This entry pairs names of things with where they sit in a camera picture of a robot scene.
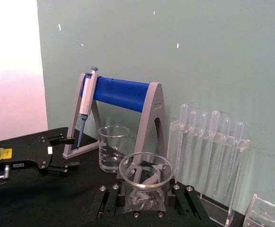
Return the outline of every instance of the micropipette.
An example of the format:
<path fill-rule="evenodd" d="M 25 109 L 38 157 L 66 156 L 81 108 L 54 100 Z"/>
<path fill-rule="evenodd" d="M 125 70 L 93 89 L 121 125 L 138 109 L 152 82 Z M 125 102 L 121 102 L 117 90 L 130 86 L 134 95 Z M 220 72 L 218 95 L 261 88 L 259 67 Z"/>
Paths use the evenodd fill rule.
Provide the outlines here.
<path fill-rule="evenodd" d="M 205 166 L 205 172 L 202 180 L 202 191 L 204 191 L 205 181 L 208 175 L 212 147 L 213 147 L 213 140 L 217 132 L 219 116 L 220 116 L 220 113 L 217 110 L 213 111 L 211 114 L 210 125 L 209 125 L 209 139 L 208 139 L 209 144 L 207 144 L 206 151 L 205 151 L 206 161 L 204 163 L 206 166 Z"/>
<path fill-rule="evenodd" d="M 229 118 L 225 118 L 222 124 L 222 130 L 221 130 L 221 135 L 222 135 L 222 142 L 221 142 L 221 150 L 218 154 L 218 163 L 217 163 L 217 171 L 216 171 L 216 181 L 215 181 L 215 186 L 214 186 L 214 196 L 216 193 L 216 187 L 217 187 L 217 181 L 219 178 L 219 173 L 221 170 L 221 166 L 222 166 L 222 157 L 223 157 L 223 153 L 224 153 L 224 147 L 226 145 L 226 140 L 229 137 L 229 133 L 230 133 L 230 127 L 231 127 L 231 120 Z"/>
<path fill-rule="evenodd" d="M 80 134 L 77 142 L 77 149 L 80 147 L 81 138 L 84 133 L 85 123 L 91 111 L 96 82 L 98 79 L 98 75 L 96 73 L 97 70 L 98 70 L 97 68 L 92 67 L 92 73 L 86 73 L 85 75 L 81 103 L 80 103 L 80 117 L 82 119 L 82 125 L 80 127 Z"/>
<path fill-rule="evenodd" d="M 180 107 L 180 114 L 179 114 L 179 136 L 178 136 L 178 142 L 177 142 L 177 154 L 176 154 L 176 164 L 175 164 L 175 183 L 177 183 L 177 178 L 179 173 L 181 146 L 183 141 L 183 134 L 186 127 L 187 115 L 188 115 L 188 105 L 182 104 Z"/>
<path fill-rule="evenodd" d="M 193 141 L 192 139 L 195 136 L 194 128 L 196 125 L 196 118 L 197 118 L 197 112 L 191 111 L 190 117 L 189 117 L 189 126 L 188 126 L 188 141 L 186 144 L 186 152 L 185 152 L 186 158 L 184 160 L 185 173 L 189 173 L 189 167 L 190 167 L 189 163 L 191 163 L 191 159 L 192 159 L 192 141 Z"/>
<path fill-rule="evenodd" d="M 235 125 L 235 129 L 234 129 L 234 143 L 233 143 L 230 163 L 229 163 L 229 167 L 228 167 L 228 179 L 227 179 L 227 185 L 226 185 L 224 196 L 227 195 L 228 188 L 229 188 L 229 185 L 230 185 L 230 181 L 231 181 L 231 178 L 232 178 L 232 175 L 233 175 L 233 169 L 234 169 L 234 165 L 235 165 L 237 148 L 238 148 L 238 145 L 241 141 L 242 133 L 243 133 L 243 123 L 242 122 L 237 122 L 236 125 Z"/>
<path fill-rule="evenodd" d="M 207 113 L 202 113 L 199 117 L 198 138 L 197 138 L 197 144 L 195 147 L 196 157 L 195 157 L 195 162 L 194 162 L 196 164 L 196 166 L 193 167 L 193 174 L 192 174 L 193 182 L 196 182 L 196 175 L 197 175 L 198 165 L 199 165 L 199 161 L 200 161 L 200 151 L 202 148 L 202 141 L 203 141 L 203 136 L 204 136 L 205 127 L 206 127 L 206 123 L 207 123 L 207 116 L 208 116 Z"/>

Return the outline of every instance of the glass beaker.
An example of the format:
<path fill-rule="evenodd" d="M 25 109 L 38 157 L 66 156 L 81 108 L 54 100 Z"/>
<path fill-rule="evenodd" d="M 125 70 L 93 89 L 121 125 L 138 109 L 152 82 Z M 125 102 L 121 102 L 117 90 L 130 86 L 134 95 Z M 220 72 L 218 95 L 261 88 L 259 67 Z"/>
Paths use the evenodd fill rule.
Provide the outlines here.
<path fill-rule="evenodd" d="M 119 173 L 126 181 L 124 211 L 166 211 L 166 184 L 172 178 L 168 159 L 154 153 L 133 153 L 119 164 Z"/>
<path fill-rule="evenodd" d="M 134 152 L 135 142 L 130 130 L 123 126 L 104 126 L 99 133 L 99 167 L 107 173 L 117 173 L 120 161 Z"/>

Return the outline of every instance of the green wall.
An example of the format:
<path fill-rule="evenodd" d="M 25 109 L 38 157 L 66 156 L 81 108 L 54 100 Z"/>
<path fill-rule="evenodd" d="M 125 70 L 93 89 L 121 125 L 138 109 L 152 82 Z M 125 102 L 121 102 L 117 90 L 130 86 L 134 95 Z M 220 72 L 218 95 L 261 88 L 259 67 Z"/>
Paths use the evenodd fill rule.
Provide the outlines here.
<path fill-rule="evenodd" d="M 275 0 L 38 0 L 38 17 L 50 129 L 68 126 L 91 66 L 157 81 L 167 129 L 182 103 L 244 122 L 252 145 L 236 209 L 244 213 L 254 193 L 275 203 Z M 100 112 L 104 124 L 137 132 L 139 113 Z"/>

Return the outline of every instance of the clear acrylic rack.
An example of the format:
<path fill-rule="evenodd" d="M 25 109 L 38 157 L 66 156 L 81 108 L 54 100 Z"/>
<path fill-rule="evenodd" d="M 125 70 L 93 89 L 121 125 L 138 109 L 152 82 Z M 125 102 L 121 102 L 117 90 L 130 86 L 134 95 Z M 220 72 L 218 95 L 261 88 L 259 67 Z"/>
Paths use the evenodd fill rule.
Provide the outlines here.
<path fill-rule="evenodd" d="M 188 112 L 182 105 L 179 120 L 169 129 L 167 158 L 174 172 L 179 168 L 177 180 L 194 186 L 210 218 L 225 227 L 233 220 L 235 192 L 250 147 L 250 140 L 242 138 L 243 128 L 242 122 L 231 122 L 218 111 Z"/>

